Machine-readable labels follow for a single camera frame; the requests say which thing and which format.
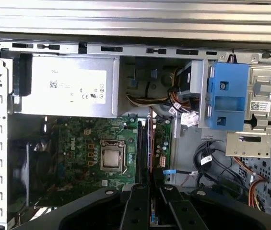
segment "yellow wire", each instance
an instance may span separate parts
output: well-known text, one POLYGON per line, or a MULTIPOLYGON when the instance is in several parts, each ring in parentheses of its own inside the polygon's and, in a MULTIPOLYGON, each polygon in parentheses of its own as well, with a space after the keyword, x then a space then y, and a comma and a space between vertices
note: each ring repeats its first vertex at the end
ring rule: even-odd
POLYGON ((131 100, 128 96, 127 96, 127 99, 134 105, 136 106, 139 106, 139 107, 150 107, 150 106, 153 106, 155 104, 139 104, 139 103, 136 103, 134 102, 133 100, 131 100))
POLYGON ((259 206, 259 201, 257 199, 257 192, 256 192, 256 189, 255 189, 255 192, 254 192, 254 198, 255 198, 255 204, 257 206, 257 209, 259 209, 261 211, 261 208, 259 206))
POLYGON ((137 97, 134 97, 136 100, 138 101, 165 101, 168 99, 168 97, 162 97, 162 98, 156 98, 156 99, 142 99, 142 98, 137 98, 137 97))

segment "barcode label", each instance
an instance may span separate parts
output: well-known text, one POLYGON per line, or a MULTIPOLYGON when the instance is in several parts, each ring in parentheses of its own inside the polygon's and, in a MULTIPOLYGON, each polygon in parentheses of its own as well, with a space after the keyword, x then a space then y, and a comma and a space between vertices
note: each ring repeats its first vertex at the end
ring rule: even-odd
POLYGON ((58 81, 57 80, 51 80, 50 81, 50 88, 57 88, 58 87, 58 81))
POLYGON ((168 110, 168 112, 171 115, 175 115, 177 113, 177 109, 180 109, 181 105, 179 103, 174 103, 174 106, 170 107, 170 109, 168 110))
POLYGON ((200 161, 200 164, 204 165, 204 164, 206 164, 208 162, 211 162, 211 161, 212 161, 212 156, 210 155, 210 156, 202 158, 201 161, 200 161))
POLYGON ((271 110, 270 102, 250 101, 250 111, 267 112, 271 110))

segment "orange wire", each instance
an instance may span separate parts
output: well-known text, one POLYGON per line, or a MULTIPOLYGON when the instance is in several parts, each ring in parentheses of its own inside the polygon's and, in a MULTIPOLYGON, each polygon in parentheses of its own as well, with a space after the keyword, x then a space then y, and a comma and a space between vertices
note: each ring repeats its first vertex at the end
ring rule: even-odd
POLYGON ((257 175, 260 179, 265 180, 265 178, 263 176, 261 176, 260 174, 256 174, 254 171, 252 171, 249 167, 247 167, 240 159, 238 159, 237 157, 233 157, 234 160, 241 165, 244 169, 246 169, 247 171, 249 171, 252 174, 257 175))
POLYGON ((255 193, 256 186, 261 182, 264 182, 264 180, 262 180, 262 179, 256 180, 253 183, 251 183, 251 185, 249 187, 248 206, 250 206, 250 207, 255 207, 255 201, 254 201, 253 196, 254 196, 254 193, 255 193))

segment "screw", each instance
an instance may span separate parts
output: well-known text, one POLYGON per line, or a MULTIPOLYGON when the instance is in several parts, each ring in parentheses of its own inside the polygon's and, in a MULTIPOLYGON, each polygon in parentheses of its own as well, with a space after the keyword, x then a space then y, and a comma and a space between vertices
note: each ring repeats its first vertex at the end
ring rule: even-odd
POLYGON ((205 193, 204 191, 199 190, 199 191, 197 192, 197 195, 200 195, 200 196, 205 196, 205 195, 206 195, 206 193, 205 193))
POLYGON ((164 187, 164 189, 166 189, 166 190, 173 190, 173 187, 170 186, 170 185, 166 185, 166 186, 164 187))
POLYGON ((224 90, 224 89, 226 89, 226 84, 221 83, 221 84, 220 84, 220 90, 224 90))
POLYGON ((109 191, 106 191, 106 194, 107 195, 112 195, 114 192, 113 191, 111 191, 111 190, 109 190, 109 191))

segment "cable bundle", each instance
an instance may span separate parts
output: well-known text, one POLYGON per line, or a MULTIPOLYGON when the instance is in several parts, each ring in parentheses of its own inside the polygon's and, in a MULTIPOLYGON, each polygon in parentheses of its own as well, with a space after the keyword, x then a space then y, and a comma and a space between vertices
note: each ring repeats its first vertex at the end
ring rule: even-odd
POLYGON ((248 172, 250 172, 253 176, 257 176, 259 178, 258 180, 253 181, 251 183, 250 187, 249 187, 249 191, 248 191, 248 206, 250 206, 250 207, 256 207, 257 209, 261 210, 261 208, 259 206, 259 201, 257 199, 256 186, 259 183, 261 183, 261 182, 266 182, 267 180, 263 176, 261 176, 259 174, 256 174, 254 171, 252 171, 239 158, 234 157, 234 159, 245 170, 247 170, 248 172))

